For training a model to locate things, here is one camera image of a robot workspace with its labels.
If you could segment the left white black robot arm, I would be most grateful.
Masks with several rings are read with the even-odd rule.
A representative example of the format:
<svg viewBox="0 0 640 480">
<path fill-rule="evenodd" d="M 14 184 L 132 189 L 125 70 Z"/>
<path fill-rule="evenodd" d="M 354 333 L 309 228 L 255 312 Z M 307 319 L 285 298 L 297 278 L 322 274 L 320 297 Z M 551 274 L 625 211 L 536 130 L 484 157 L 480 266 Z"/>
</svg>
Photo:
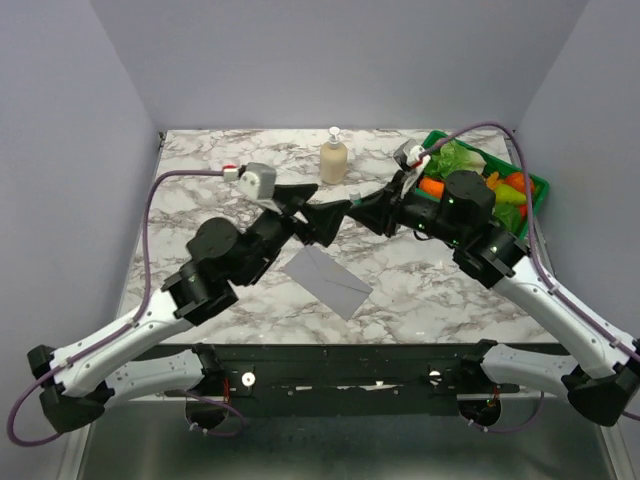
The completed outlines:
<svg viewBox="0 0 640 480">
<path fill-rule="evenodd" d="M 45 376 L 39 395 L 54 430 L 68 433 L 97 420 L 109 407 L 154 393 L 214 393 L 224 368 L 213 348 L 140 361 L 163 340 L 214 318 L 233 305 L 237 286 L 258 282 L 290 238 L 329 245 L 351 207 L 348 200 L 310 203 L 315 184 L 278 185 L 244 231 L 231 221 L 205 221 L 187 243 L 189 260 L 132 311 L 64 348 L 41 345 L 28 354 L 33 374 Z"/>
</svg>

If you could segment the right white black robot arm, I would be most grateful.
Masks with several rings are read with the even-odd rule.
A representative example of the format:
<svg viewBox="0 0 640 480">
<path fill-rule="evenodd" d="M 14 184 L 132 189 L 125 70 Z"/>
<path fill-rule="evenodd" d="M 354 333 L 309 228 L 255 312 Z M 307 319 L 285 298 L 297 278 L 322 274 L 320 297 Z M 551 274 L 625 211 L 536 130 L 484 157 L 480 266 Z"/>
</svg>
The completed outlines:
<svg viewBox="0 0 640 480">
<path fill-rule="evenodd" d="M 519 306 L 565 349 L 563 355 L 481 342 L 460 367 L 480 392 L 514 384 L 567 401 L 580 415 L 613 426 L 639 390 L 639 344 L 554 281 L 532 250 L 493 217 L 496 196 L 481 175 L 456 171 L 440 200 L 411 192 L 400 171 L 383 189 L 357 201 L 348 215 L 378 235 L 400 226 L 449 245 L 460 270 Z"/>
</svg>

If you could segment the grey envelope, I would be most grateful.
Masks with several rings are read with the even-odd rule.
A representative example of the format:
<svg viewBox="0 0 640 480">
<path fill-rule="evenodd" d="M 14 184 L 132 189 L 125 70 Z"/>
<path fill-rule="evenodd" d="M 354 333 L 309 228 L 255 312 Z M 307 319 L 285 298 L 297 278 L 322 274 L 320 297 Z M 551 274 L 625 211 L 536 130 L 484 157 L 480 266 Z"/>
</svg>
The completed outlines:
<svg viewBox="0 0 640 480">
<path fill-rule="evenodd" d="M 373 289 L 315 246 L 305 246 L 284 272 L 343 320 L 349 320 Z"/>
</svg>

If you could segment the green white glue stick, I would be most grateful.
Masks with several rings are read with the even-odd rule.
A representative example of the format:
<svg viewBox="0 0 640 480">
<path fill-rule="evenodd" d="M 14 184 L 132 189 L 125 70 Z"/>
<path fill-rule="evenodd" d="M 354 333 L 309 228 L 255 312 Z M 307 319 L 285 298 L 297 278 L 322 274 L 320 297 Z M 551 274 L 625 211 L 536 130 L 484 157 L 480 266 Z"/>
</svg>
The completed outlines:
<svg viewBox="0 0 640 480">
<path fill-rule="evenodd" d="M 360 205 L 362 202 L 362 196 L 359 191 L 353 190 L 349 192 L 349 200 L 353 206 Z"/>
</svg>

